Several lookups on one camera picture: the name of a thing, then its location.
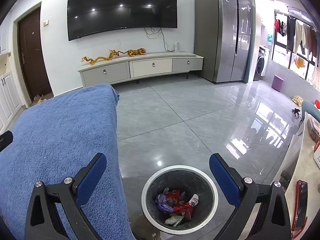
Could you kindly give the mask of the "tan slipper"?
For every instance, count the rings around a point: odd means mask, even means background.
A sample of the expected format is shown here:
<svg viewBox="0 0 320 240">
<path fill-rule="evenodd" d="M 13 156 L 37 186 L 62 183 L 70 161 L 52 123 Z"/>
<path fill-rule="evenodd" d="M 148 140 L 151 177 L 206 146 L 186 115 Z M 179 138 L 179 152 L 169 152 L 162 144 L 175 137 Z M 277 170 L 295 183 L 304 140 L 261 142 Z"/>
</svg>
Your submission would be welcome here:
<svg viewBox="0 0 320 240">
<path fill-rule="evenodd" d="M 39 95 L 39 94 L 37 94 L 35 97 L 34 97 L 34 102 L 35 102 L 35 104 L 39 104 L 39 103 L 42 103 L 42 102 L 44 102 L 44 101 L 46 101 L 47 100 L 47 98 L 44 96 L 44 95 Z"/>
</svg>

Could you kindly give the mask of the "golden dragon ornament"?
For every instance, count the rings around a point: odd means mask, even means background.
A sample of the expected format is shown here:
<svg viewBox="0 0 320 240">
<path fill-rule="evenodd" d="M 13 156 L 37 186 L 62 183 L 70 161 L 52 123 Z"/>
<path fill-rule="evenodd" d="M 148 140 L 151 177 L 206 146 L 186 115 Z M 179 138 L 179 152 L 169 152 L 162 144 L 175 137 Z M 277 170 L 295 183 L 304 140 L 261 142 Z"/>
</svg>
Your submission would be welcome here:
<svg viewBox="0 0 320 240">
<path fill-rule="evenodd" d="M 124 54 L 124 55 L 130 56 L 130 57 L 137 56 L 137 55 L 145 55 L 146 54 L 146 49 L 144 49 L 144 48 L 139 48 L 139 49 L 136 49 L 136 50 L 130 49 L 130 50 L 127 50 L 126 52 L 119 51 L 119 50 L 109 50 L 108 57 L 99 56 L 99 57 L 96 57 L 95 59 L 92 59 L 92 58 L 84 56 L 81 59 L 81 62 L 86 61 L 89 64 L 94 65 L 99 60 L 110 61 L 114 57 L 120 57 L 120 54 Z"/>
</svg>

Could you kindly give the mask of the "purple plastic wrapper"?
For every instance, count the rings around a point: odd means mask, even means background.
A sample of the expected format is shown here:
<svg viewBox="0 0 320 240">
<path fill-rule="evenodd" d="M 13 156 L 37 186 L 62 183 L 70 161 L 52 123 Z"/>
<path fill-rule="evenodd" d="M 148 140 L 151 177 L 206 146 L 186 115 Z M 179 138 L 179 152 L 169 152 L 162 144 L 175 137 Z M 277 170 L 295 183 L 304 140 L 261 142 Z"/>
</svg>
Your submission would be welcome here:
<svg viewBox="0 0 320 240">
<path fill-rule="evenodd" d="M 157 204 L 157 208 L 159 209 L 159 211 L 161 211 L 163 213 L 173 213 L 174 212 L 173 208 L 167 204 L 167 198 L 166 198 L 165 194 L 168 192 L 169 192 L 169 188 L 166 187 L 164 189 L 164 191 L 161 194 L 158 194 L 155 199 L 155 203 Z"/>
</svg>

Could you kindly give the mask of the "black wall television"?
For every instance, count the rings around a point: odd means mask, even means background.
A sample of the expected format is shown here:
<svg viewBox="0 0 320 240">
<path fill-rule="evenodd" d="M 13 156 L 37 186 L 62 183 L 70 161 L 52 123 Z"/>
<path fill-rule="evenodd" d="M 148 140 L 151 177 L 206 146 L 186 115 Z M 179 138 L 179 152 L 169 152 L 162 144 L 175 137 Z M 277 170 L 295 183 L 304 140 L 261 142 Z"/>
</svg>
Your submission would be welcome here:
<svg viewBox="0 0 320 240">
<path fill-rule="evenodd" d="M 177 28 L 177 0 L 68 0 L 69 41 L 128 28 Z"/>
</svg>

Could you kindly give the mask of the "yellow cloth on floor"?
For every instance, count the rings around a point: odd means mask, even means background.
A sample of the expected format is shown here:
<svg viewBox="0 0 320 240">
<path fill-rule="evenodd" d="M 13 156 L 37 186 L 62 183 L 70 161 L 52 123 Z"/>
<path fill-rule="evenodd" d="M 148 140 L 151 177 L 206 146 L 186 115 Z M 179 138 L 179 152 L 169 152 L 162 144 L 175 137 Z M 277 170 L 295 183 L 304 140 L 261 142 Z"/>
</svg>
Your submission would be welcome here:
<svg viewBox="0 0 320 240">
<path fill-rule="evenodd" d="M 303 98 L 301 96 L 295 95 L 292 98 L 292 101 L 298 106 L 298 107 L 302 107 L 302 103 L 303 103 Z"/>
</svg>

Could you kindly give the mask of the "red snack wrapper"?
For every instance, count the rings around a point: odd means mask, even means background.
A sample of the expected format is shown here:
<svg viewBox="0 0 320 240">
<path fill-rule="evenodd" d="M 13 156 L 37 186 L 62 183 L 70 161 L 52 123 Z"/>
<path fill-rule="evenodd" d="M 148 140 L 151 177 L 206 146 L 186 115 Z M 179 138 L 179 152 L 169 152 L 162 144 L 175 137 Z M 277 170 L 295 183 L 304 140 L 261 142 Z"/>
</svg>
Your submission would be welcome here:
<svg viewBox="0 0 320 240">
<path fill-rule="evenodd" d="M 193 209 L 193 207 L 190 207 L 188 204 L 185 192 L 180 193 L 180 190 L 172 190 L 166 193 L 165 196 L 167 198 L 167 204 L 173 208 L 174 212 Z"/>
</svg>

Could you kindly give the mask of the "blue fuzzy blanket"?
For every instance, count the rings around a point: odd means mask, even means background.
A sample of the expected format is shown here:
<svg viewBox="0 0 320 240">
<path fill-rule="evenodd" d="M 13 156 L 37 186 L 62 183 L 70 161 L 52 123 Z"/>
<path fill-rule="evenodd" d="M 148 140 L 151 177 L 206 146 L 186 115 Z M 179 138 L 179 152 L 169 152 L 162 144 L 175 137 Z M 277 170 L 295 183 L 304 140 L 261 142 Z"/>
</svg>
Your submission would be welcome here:
<svg viewBox="0 0 320 240">
<path fill-rule="evenodd" d="M 97 154 L 106 170 L 83 212 L 103 239 L 133 239 L 117 148 L 118 93 L 108 84 L 75 90 L 25 110 L 1 152 L 1 214 L 16 239 L 24 239 L 34 184 L 72 177 Z"/>
</svg>

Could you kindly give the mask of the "teal sofa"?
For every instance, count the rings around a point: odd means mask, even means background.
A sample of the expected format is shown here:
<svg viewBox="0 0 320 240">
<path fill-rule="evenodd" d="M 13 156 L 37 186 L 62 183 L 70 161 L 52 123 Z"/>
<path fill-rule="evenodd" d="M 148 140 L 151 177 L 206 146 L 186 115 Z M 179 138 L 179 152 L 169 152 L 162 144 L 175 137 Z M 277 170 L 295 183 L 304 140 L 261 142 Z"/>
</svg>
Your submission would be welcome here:
<svg viewBox="0 0 320 240">
<path fill-rule="evenodd" d="M 308 100 L 302 102 L 302 121 L 304 121 L 305 113 L 311 114 L 318 122 L 320 122 L 320 111 L 314 104 Z"/>
</svg>

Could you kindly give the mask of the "purple square stool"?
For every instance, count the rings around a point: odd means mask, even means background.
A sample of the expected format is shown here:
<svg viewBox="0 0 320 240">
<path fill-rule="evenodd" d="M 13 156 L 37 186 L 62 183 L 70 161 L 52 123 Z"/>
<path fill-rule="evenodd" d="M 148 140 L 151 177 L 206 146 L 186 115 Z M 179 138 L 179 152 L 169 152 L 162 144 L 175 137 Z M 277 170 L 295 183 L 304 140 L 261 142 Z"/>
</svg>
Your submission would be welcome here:
<svg viewBox="0 0 320 240">
<path fill-rule="evenodd" d="M 276 91 L 280 92 L 284 84 L 284 79 L 278 75 L 274 75 L 271 87 Z"/>
</svg>

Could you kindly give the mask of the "dark brown entrance door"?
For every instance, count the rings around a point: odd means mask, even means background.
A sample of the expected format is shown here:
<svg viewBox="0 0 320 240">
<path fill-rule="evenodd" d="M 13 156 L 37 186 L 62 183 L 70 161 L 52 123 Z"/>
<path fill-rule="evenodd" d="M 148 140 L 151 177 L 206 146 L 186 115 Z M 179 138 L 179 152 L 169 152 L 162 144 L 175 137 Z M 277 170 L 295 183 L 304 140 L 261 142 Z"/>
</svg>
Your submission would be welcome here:
<svg viewBox="0 0 320 240">
<path fill-rule="evenodd" d="M 24 83 L 31 100 L 38 101 L 52 92 L 42 53 L 40 8 L 18 22 L 17 39 Z"/>
</svg>

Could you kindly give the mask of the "hanging clothes on rack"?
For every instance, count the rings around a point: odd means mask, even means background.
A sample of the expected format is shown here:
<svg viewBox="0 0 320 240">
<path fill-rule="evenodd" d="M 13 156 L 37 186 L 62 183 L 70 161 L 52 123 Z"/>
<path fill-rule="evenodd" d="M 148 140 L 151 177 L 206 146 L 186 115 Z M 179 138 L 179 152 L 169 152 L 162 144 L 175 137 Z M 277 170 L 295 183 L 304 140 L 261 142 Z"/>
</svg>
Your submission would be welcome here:
<svg viewBox="0 0 320 240">
<path fill-rule="evenodd" d="M 276 11 L 272 59 L 296 71 L 319 67 L 319 32 L 291 15 Z"/>
</svg>

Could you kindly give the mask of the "white round trash bin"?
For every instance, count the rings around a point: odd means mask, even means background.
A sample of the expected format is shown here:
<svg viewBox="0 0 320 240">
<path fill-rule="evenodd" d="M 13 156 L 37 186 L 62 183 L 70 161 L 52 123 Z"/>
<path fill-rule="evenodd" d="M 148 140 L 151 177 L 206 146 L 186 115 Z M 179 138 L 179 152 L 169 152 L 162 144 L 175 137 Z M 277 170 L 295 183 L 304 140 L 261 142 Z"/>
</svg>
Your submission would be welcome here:
<svg viewBox="0 0 320 240">
<path fill-rule="evenodd" d="M 174 165 L 153 174 L 144 185 L 144 216 L 170 235 L 200 230 L 214 217 L 219 202 L 213 181 L 191 166 Z"/>
</svg>

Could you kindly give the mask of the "pink white snack packet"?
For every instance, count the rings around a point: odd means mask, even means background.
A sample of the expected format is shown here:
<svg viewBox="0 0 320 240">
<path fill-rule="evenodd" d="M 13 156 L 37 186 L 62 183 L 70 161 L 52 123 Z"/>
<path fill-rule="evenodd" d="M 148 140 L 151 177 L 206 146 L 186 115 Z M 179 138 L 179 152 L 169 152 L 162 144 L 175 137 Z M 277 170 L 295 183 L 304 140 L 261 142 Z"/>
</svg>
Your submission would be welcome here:
<svg viewBox="0 0 320 240">
<path fill-rule="evenodd" d="M 195 207 L 198 203 L 199 203 L 199 196 L 197 194 L 194 194 L 188 202 L 190 207 Z"/>
</svg>

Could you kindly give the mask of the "white grey TV cabinet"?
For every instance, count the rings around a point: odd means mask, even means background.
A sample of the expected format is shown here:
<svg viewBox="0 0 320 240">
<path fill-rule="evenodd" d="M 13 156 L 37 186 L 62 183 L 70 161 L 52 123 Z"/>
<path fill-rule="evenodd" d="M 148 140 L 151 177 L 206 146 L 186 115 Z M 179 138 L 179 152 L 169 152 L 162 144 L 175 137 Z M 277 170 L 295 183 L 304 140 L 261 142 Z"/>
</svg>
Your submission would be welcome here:
<svg viewBox="0 0 320 240">
<path fill-rule="evenodd" d="M 117 84 L 148 77 L 200 71 L 204 57 L 186 52 L 147 53 L 121 56 L 110 61 L 86 64 L 78 70 L 82 86 Z"/>
</svg>

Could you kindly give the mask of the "white box on table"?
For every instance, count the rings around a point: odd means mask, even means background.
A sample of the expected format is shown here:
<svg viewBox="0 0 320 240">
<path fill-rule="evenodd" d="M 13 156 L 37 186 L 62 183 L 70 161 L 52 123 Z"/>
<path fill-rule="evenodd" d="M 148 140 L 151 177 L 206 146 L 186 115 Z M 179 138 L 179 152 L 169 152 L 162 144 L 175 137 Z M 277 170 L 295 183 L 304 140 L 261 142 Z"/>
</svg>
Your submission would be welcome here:
<svg viewBox="0 0 320 240">
<path fill-rule="evenodd" d="M 313 148 L 313 159 L 317 164 L 318 168 L 320 168 L 320 139 L 318 139 Z"/>
</svg>

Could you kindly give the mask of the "white marble coffee table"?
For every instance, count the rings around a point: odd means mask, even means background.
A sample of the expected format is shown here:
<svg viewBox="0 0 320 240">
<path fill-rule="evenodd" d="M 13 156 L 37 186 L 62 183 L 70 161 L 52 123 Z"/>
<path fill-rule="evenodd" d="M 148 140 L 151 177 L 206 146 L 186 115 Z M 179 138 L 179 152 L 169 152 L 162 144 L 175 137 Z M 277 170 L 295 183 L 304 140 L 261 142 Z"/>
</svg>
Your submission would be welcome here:
<svg viewBox="0 0 320 240">
<path fill-rule="evenodd" d="M 316 143 L 310 137 L 308 129 L 308 121 L 311 117 L 312 115 L 305 113 L 304 121 L 297 133 L 293 135 L 284 160 L 274 178 L 274 180 L 279 180 L 283 171 L 287 172 L 291 178 L 285 190 L 290 222 L 293 222 L 294 219 L 296 183 L 298 180 L 302 180 L 308 184 L 306 225 L 296 239 L 302 239 L 306 235 L 319 212 L 319 167 L 313 158 Z"/>
</svg>

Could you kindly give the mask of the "grey double-door refrigerator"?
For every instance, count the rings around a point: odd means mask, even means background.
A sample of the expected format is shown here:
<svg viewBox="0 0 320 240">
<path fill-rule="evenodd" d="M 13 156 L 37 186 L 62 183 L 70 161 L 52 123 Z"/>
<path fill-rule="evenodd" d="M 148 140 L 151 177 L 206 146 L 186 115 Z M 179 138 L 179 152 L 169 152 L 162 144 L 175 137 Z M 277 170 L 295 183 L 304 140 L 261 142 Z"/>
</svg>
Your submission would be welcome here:
<svg viewBox="0 0 320 240">
<path fill-rule="evenodd" d="M 194 1 L 194 53 L 203 57 L 200 76 L 213 83 L 242 81 L 251 42 L 250 2 Z"/>
</svg>

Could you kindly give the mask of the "white lower shoe cabinet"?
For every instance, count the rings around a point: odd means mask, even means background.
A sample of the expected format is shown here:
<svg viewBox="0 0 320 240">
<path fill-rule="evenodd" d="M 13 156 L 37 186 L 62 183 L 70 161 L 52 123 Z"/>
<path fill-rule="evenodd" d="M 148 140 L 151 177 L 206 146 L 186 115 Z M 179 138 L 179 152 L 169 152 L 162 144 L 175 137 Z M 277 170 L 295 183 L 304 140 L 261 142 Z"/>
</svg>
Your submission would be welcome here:
<svg viewBox="0 0 320 240">
<path fill-rule="evenodd" d="M 9 71 L 1 76 L 1 133 L 7 129 L 21 107 L 22 103 L 14 83 L 12 71 Z"/>
</svg>

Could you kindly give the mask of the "red-cased smartphone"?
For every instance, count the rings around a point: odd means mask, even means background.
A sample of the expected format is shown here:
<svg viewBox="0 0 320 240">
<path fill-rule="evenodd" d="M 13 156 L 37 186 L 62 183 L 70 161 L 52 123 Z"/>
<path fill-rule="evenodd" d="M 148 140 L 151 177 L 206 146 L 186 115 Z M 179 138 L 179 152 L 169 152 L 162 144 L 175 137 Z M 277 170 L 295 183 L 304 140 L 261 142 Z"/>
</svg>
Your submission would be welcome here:
<svg viewBox="0 0 320 240">
<path fill-rule="evenodd" d="M 305 181 L 298 180 L 296 183 L 296 202 L 293 215 L 292 231 L 302 230 L 306 224 L 308 206 L 308 184 Z"/>
</svg>

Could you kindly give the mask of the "white washing machine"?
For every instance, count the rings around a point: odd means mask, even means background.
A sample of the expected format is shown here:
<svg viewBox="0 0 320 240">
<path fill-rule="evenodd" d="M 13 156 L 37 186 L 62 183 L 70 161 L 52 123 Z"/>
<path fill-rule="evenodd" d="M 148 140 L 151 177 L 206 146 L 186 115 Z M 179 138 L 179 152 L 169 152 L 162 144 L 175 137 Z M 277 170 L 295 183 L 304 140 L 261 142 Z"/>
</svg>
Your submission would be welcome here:
<svg viewBox="0 0 320 240">
<path fill-rule="evenodd" d="M 259 47 L 259 54 L 255 68 L 254 81 L 260 80 L 266 74 L 270 50 L 265 46 Z"/>
</svg>

